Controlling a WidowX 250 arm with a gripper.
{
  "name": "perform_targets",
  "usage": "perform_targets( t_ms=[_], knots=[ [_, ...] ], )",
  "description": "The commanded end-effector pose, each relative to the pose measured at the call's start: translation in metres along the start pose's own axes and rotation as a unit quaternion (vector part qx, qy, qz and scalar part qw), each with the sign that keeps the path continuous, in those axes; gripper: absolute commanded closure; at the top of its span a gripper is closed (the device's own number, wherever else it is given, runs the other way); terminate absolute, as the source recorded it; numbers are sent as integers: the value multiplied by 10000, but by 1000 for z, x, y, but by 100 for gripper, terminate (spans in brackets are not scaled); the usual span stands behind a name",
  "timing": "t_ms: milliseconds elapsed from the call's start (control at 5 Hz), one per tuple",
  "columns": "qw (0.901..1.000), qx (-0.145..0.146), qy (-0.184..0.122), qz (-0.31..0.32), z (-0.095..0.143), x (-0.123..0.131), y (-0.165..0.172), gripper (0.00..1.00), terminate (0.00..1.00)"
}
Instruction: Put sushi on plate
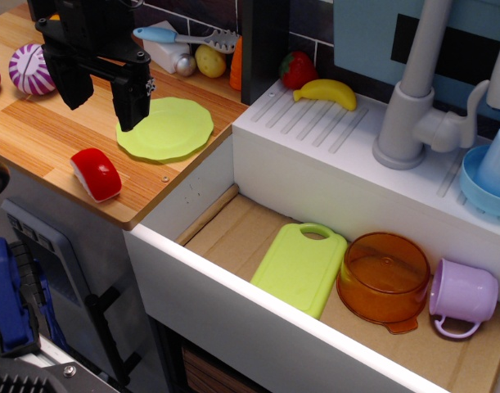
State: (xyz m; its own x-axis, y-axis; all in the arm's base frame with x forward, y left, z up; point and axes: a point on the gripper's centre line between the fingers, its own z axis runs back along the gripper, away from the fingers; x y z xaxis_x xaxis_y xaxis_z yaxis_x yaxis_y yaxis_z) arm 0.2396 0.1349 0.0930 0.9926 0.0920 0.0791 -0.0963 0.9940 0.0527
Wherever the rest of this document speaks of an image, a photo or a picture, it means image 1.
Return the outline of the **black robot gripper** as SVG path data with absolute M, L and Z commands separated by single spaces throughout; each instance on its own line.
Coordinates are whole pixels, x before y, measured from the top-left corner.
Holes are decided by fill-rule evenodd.
M 134 42 L 134 12 L 141 1 L 32 1 L 32 19 L 43 36 L 47 70 L 73 111 L 93 94 L 90 75 L 111 81 L 123 132 L 150 113 L 155 80 L 150 57 Z

